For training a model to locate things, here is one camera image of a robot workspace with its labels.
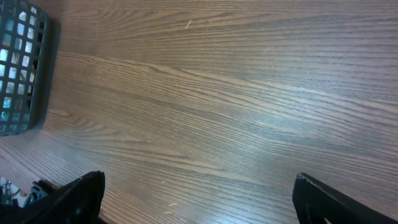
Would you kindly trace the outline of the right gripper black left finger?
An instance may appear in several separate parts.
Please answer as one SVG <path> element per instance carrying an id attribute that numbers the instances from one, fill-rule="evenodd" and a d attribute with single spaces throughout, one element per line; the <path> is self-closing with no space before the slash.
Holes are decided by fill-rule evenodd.
<path id="1" fill-rule="evenodd" d="M 104 172 L 89 172 L 23 208 L 1 205 L 1 224 L 102 223 L 104 190 Z"/>

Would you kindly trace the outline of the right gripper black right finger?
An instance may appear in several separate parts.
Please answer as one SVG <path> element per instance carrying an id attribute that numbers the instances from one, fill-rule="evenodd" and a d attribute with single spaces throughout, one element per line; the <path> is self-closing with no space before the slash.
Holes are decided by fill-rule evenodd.
<path id="1" fill-rule="evenodd" d="M 397 224 L 306 173 L 297 174 L 292 201 L 299 222 L 304 224 Z"/>

